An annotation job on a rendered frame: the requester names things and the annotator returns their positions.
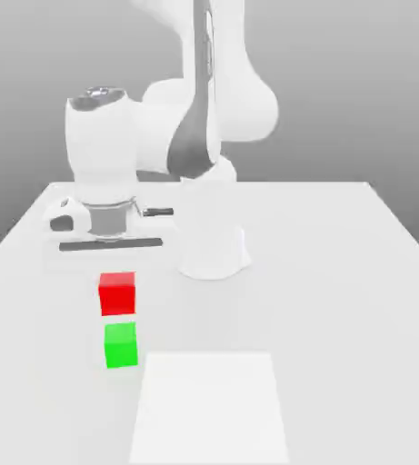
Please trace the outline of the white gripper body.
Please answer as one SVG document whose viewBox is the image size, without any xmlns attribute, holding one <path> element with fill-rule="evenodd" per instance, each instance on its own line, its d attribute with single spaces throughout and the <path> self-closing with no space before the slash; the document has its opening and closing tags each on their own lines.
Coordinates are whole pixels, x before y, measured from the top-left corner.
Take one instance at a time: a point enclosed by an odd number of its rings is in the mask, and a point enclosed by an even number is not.
<svg viewBox="0 0 419 465">
<path fill-rule="evenodd" d="M 174 262 L 173 244 L 162 237 L 116 242 L 54 241 L 43 245 L 43 270 L 51 273 L 161 271 Z"/>
</svg>

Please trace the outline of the small red cube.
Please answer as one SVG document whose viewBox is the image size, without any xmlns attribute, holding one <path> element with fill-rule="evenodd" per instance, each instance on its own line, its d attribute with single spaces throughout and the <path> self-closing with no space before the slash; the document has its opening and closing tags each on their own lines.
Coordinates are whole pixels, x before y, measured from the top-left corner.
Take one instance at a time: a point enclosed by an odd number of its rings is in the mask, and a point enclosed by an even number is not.
<svg viewBox="0 0 419 465">
<path fill-rule="evenodd" d="M 103 316 L 135 314 L 135 272 L 104 272 L 98 283 Z"/>
</svg>

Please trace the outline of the small green cube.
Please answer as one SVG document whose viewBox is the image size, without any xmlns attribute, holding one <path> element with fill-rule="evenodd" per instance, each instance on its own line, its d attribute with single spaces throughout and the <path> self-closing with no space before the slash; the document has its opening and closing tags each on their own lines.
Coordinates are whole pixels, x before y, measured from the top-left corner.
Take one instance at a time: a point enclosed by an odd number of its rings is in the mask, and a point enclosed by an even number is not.
<svg viewBox="0 0 419 465">
<path fill-rule="evenodd" d="M 104 348 L 105 364 L 108 369 L 137 366 L 135 322 L 106 324 Z"/>
</svg>

